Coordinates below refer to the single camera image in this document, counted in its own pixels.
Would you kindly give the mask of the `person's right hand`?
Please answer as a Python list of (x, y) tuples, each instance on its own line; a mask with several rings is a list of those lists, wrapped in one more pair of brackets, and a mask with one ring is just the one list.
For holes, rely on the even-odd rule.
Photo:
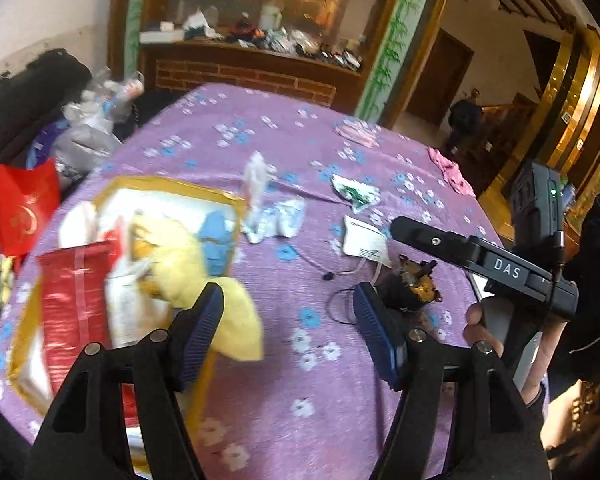
[[(501, 356), (504, 351), (504, 344), (498, 338), (495, 338), (486, 326), (482, 324), (483, 308), (489, 304), (497, 306), (498, 304), (506, 304), (506, 301), (489, 297), (476, 304), (472, 304), (466, 312), (466, 326), (463, 330), (463, 336), (470, 346), (473, 346), (478, 341), (487, 342), (496, 354)], [(531, 364), (526, 381), (520, 389), (520, 394), (525, 404), (530, 405), (538, 397), (542, 379), (546, 375), (550, 361), (554, 356), (560, 337), (566, 326), (567, 323), (562, 320), (549, 320), (545, 323), (535, 359)]]

